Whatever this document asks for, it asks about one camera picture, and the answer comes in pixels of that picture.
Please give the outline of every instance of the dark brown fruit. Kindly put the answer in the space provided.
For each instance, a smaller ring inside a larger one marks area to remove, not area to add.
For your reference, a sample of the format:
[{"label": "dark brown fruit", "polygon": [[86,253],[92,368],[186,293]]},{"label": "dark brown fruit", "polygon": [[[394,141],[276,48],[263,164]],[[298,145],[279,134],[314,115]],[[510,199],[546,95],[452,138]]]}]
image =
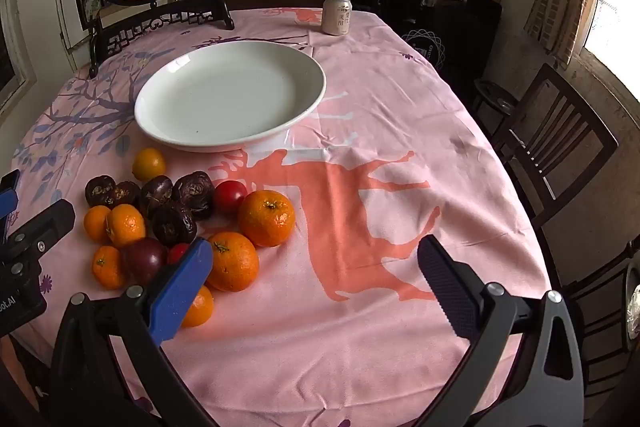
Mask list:
[{"label": "dark brown fruit", "polygon": [[195,171],[175,182],[171,198],[180,201],[196,220],[207,219],[213,214],[213,184],[206,172]]},{"label": "dark brown fruit", "polygon": [[140,205],[140,187],[134,182],[120,182],[113,189],[113,208],[119,204]]},{"label": "dark brown fruit", "polygon": [[156,210],[153,229],[160,243],[169,248],[178,243],[190,243],[198,231],[191,211],[178,201],[167,201]]},{"label": "dark brown fruit", "polygon": [[157,239],[143,237],[120,249],[124,265],[133,279],[143,286],[148,285],[161,267],[166,264],[166,248]]},{"label": "dark brown fruit", "polygon": [[113,208],[113,189],[116,182],[111,176],[98,176],[89,180],[84,187],[84,198],[89,206],[97,206],[103,204],[109,208]]},{"label": "dark brown fruit", "polygon": [[156,176],[142,186],[140,212],[146,219],[153,219],[156,210],[171,199],[174,184],[166,176]]}]

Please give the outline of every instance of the red tomato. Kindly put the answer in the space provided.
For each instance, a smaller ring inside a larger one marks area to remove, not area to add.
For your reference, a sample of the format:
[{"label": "red tomato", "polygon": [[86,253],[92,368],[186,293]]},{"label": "red tomato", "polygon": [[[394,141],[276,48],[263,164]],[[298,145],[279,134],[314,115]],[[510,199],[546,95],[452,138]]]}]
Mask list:
[{"label": "red tomato", "polygon": [[180,261],[180,257],[184,255],[184,253],[189,248],[187,243],[178,243],[171,250],[169,250],[169,255],[166,258],[167,264],[176,264]]},{"label": "red tomato", "polygon": [[220,213],[235,216],[246,194],[246,187],[240,182],[227,180],[213,191],[213,204]]}]

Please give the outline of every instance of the soda can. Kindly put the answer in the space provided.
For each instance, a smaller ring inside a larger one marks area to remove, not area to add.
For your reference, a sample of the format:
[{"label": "soda can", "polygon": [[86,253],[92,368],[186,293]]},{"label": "soda can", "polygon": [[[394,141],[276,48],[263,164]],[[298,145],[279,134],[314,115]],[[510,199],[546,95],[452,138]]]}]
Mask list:
[{"label": "soda can", "polygon": [[322,31],[329,35],[349,33],[351,0],[324,0],[322,3]]}]

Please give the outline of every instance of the tablecloth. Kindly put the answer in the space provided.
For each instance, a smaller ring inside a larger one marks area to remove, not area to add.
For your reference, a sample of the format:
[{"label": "tablecloth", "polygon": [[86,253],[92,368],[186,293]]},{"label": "tablecloth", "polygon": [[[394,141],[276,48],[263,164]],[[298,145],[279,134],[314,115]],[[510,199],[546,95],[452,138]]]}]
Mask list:
[{"label": "tablecloth", "polygon": [[[42,259],[44,315],[16,335],[50,360],[70,296],[106,291],[92,278],[83,190],[109,174],[132,179],[135,154],[157,146],[136,126],[134,101],[162,65],[219,42],[258,39],[312,55],[326,95],[301,123],[230,153],[160,146],[173,180],[213,180],[286,194],[291,239],[260,249],[260,274],[240,293],[214,293],[214,315],[162,344],[187,386],[223,426],[393,427],[417,417],[461,360],[457,338],[418,270],[418,240],[434,233],[485,282],[539,298],[549,283],[513,185],[474,120],[425,58],[377,16],[354,12],[347,35],[319,31],[317,9],[234,12],[216,25],[165,25],[70,79],[17,147],[22,172],[12,230],[65,198],[76,226]],[[211,100],[211,124],[216,104]],[[232,226],[215,217],[200,234]],[[122,345],[124,375],[145,396]],[[497,396],[517,348],[505,349],[482,406]]]}]

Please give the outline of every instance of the small orange fruit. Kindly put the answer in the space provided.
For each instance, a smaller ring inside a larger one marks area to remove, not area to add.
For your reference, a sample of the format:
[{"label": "small orange fruit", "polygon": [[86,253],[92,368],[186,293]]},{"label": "small orange fruit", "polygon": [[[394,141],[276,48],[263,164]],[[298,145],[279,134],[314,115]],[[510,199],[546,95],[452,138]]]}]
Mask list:
[{"label": "small orange fruit", "polygon": [[187,314],[182,320],[183,328],[194,328],[201,326],[209,320],[213,313],[213,297],[209,288],[203,286],[198,290],[196,298],[193,299]]},{"label": "small orange fruit", "polygon": [[137,180],[148,182],[156,176],[162,176],[166,171],[164,156],[158,149],[147,147],[140,151],[133,160],[131,172]]},{"label": "small orange fruit", "polygon": [[256,247],[276,247],[291,235],[296,213],[289,198],[275,190],[256,190],[238,210],[238,225]]},{"label": "small orange fruit", "polygon": [[89,212],[84,214],[84,231],[91,239],[96,243],[108,243],[109,236],[107,235],[107,214],[111,210],[102,205],[92,206]]},{"label": "small orange fruit", "polygon": [[145,218],[132,204],[119,204],[107,214],[106,229],[111,242],[124,247],[145,237]]},{"label": "small orange fruit", "polygon": [[209,237],[213,267],[207,283],[216,290],[239,292],[247,288],[260,269],[254,245],[238,232],[218,232]]},{"label": "small orange fruit", "polygon": [[91,265],[94,277],[108,290],[117,290],[127,283],[127,273],[120,252],[113,247],[100,247]]}]

